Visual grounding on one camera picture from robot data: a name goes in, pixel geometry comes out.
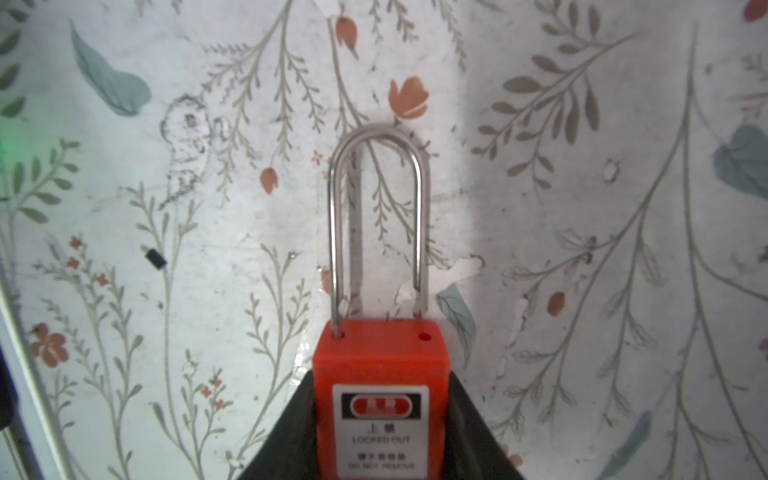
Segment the red padlock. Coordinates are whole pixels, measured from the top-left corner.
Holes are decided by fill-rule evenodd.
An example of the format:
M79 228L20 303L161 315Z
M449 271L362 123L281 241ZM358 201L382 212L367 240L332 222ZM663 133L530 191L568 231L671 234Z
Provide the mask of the red padlock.
M341 175L355 147L374 138L407 151L414 168L416 319L341 323ZM426 164L408 135L367 125L345 136L328 174L331 321L313 357L322 480L439 480L451 364L440 328L421 319L427 245Z

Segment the padlock body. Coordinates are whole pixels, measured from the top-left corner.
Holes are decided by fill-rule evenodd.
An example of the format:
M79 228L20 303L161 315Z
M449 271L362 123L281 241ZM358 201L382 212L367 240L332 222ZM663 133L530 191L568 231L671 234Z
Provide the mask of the padlock body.
M437 323L326 325L313 357L322 480L439 480L451 363Z

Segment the padlock shackle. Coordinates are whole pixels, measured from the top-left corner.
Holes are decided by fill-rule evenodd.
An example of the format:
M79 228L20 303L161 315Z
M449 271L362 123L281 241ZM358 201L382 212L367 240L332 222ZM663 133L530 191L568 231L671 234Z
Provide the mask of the padlock shackle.
M391 125L370 124L348 133L339 142L333 152L328 170L328 232L330 250L330 281L331 281L331 332L334 339L341 337L341 315L339 305L342 299L342 237L341 237L341 171L353 151L362 142L373 139L386 139L402 148L411 159L414 173L414 224L413 241L413 289L416 291L414 314L422 312L422 282L426 262L426 232L427 232L427 203L423 200L427 177L427 165L419 154L419 148L411 138Z

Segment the warning label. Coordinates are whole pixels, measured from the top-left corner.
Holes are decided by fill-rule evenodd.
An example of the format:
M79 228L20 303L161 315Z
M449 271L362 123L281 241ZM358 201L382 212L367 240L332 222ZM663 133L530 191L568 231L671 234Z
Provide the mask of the warning label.
M427 478L426 386L333 386L339 478Z

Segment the floral patterned surface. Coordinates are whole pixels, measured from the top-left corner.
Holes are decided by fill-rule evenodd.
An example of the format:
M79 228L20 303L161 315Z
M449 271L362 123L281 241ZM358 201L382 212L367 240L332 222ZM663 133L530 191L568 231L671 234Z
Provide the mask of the floral patterned surface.
M527 478L768 478L768 2L328 4L0 4L2 265L78 478L256 454L369 122L429 156L429 316ZM349 316L415 299L400 155L348 172Z

